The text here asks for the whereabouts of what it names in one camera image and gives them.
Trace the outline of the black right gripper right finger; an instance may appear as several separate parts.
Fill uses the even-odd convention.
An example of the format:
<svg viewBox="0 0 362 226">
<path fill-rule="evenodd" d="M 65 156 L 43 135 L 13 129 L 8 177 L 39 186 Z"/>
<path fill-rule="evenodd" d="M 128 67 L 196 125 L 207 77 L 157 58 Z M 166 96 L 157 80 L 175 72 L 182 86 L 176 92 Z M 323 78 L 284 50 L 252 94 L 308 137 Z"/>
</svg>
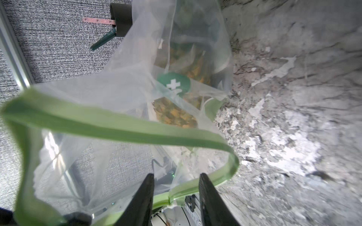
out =
<svg viewBox="0 0 362 226">
<path fill-rule="evenodd" d="M 199 197 L 204 226 L 240 226 L 205 173 L 199 177 Z"/>
</svg>

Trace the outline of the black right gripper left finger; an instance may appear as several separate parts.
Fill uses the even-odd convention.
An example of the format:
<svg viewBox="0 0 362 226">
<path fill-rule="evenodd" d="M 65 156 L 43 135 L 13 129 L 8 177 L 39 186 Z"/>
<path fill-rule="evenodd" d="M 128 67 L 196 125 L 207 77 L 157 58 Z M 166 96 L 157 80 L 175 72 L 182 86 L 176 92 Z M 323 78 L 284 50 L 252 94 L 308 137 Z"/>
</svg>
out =
<svg viewBox="0 0 362 226">
<path fill-rule="evenodd" d="M 114 225 L 151 226 L 154 187 L 154 174 L 150 173 L 146 176 L 126 210 Z"/>
</svg>

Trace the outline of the clear zip-top bag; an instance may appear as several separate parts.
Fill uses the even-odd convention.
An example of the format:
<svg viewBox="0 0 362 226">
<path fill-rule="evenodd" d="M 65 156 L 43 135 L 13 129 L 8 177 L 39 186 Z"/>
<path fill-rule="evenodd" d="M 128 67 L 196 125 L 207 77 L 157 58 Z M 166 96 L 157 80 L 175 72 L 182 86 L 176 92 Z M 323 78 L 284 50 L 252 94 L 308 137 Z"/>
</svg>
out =
<svg viewBox="0 0 362 226">
<path fill-rule="evenodd" d="M 134 1 L 133 25 L 101 72 L 37 84 L 1 109 L 23 158 L 14 223 L 113 226 L 150 173 L 154 210 L 198 193 L 202 173 L 218 186 L 237 172 L 214 120 L 156 118 L 153 102 L 176 98 L 155 65 L 176 3 Z"/>
</svg>

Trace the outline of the yellow toy pineapple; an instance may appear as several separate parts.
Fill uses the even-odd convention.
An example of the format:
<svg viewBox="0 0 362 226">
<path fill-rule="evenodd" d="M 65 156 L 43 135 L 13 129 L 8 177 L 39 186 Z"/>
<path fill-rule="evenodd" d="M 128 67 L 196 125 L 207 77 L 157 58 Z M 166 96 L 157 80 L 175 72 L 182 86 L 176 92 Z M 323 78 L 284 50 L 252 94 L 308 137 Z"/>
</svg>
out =
<svg viewBox="0 0 362 226">
<path fill-rule="evenodd" d="M 198 128 L 200 117 L 214 120 L 231 88 L 231 48 L 217 1 L 177 1 L 168 42 L 155 65 L 157 81 L 176 95 L 156 99 L 161 123 Z"/>
</svg>

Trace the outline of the green pen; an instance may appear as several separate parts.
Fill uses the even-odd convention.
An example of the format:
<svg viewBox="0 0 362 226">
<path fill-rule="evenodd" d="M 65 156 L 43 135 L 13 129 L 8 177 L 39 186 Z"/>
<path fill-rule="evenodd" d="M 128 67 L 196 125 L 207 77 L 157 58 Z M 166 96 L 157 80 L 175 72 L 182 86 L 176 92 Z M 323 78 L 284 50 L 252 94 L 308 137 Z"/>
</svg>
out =
<svg viewBox="0 0 362 226">
<path fill-rule="evenodd" d="M 112 28 L 108 33 L 106 33 L 101 39 L 99 39 L 96 43 L 94 43 L 93 45 L 91 45 L 90 50 L 91 51 L 95 51 L 98 48 L 100 48 L 101 46 L 105 45 L 107 42 L 109 42 L 110 40 L 112 40 L 113 38 L 115 38 L 117 36 L 116 34 L 116 29 Z"/>
</svg>

